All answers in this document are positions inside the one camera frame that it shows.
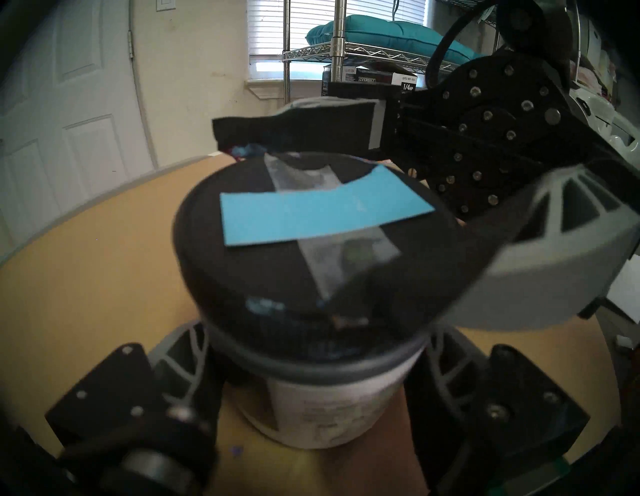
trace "teal cushion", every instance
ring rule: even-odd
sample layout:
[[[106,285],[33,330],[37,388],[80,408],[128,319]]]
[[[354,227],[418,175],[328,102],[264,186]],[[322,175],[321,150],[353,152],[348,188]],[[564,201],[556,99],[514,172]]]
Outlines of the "teal cushion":
[[[310,45],[330,42],[333,36],[333,21],[324,26],[316,26],[307,33]],[[433,29],[412,22],[389,22],[368,15],[350,15],[345,21],[344,38],[348,42],[391,48],[403,52],[430,57],[442,39]],[[454,41],[444,60],[454,64],[464,64],[481,57],[471,48]]]

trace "door panel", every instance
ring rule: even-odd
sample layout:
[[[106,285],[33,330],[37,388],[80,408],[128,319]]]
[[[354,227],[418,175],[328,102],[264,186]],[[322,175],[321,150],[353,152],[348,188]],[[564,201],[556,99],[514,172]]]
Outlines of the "door panel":
[[[60,6],[56,19],[58,82],[102,68],[100,0],[72,0]]]
[[[4,216],[6,226],[15,240],[26,239],[33,232],[22,199],[15,189],[8,160],[0,157],[0,210]]]
[[[32,141],[8,157],[15,188],[32,226],[44,226],[60,215],[42,165],[38,142]]]
[[[67,132],[91,196],[117,188],[128,179],[112,115],[76,124]]]

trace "shelf post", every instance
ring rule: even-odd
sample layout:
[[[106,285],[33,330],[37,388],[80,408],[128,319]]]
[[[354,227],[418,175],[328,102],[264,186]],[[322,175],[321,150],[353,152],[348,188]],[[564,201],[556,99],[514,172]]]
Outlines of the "shelf post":
[[[291,101],[291,62],[284,60],[284,52],[291,50],[291,0],[284,0],[282,15],[282,81],[284,83],[284,104]]]
[[[498,31],[498,26],[495,27],[495,36],[493,38],[493,52],[496,53],[498,50],[498,46],[500,45],[500,31]]]
[[[347,17],[347,0],[335,0],[335,12],[333,14],[333,38],[331,38],[331,80],[334,83],[342,79],[345,17]]]

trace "black jar lid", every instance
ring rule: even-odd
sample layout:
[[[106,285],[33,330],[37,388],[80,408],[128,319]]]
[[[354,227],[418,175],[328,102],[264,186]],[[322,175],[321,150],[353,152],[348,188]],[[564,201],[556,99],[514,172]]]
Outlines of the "black jar lid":
[[[342,183],[368,174],[376,165],[354,157],[278,154],[289,166],[316,170],[330,165]],[[398,177],[435,211],[382,226],[401,253],[453,243],[459,229],[438,195],[402,173]],[[384,321],[335,325],[297,241],[226,247],[220,193],[274,191],[263,157],[249,158],[209,176],[184,199],[173,226],[173,243],[184,281],[204,319],[226,341],[270,360],[338,364],[406,349],[404,359],[424,344],[424,332],[397,333]]]

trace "black cable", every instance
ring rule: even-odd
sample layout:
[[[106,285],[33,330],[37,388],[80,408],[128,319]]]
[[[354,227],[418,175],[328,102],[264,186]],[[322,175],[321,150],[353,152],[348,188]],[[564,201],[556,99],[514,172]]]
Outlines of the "black cable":
[[[453,26],[449,28],[447,34],[442,37],[440,43],[436,47],[429,63],[427,64],[427,69],[424,73],[424,79],[427,83],[428,88],[434,88],[438,84],[438,72],[440,71],[440,64],[444,59],[444,54],[449,50],[449,47],[453,43],[453,40],[456,39],[456,36],[460,34],[460,31],[469,24],[473,20],[473,18],[481,12],[484,12],[489,7],[495,5],[497,0],[484,0],[477,4],[473,9],[466,12],[462,17],[458,18],[456,22],[453,23]]]
[[[398,12],[398,8],[400,7],[400,0],[394,0],[394,5],[391,7],[391,20],[396,20],[396,12]]]

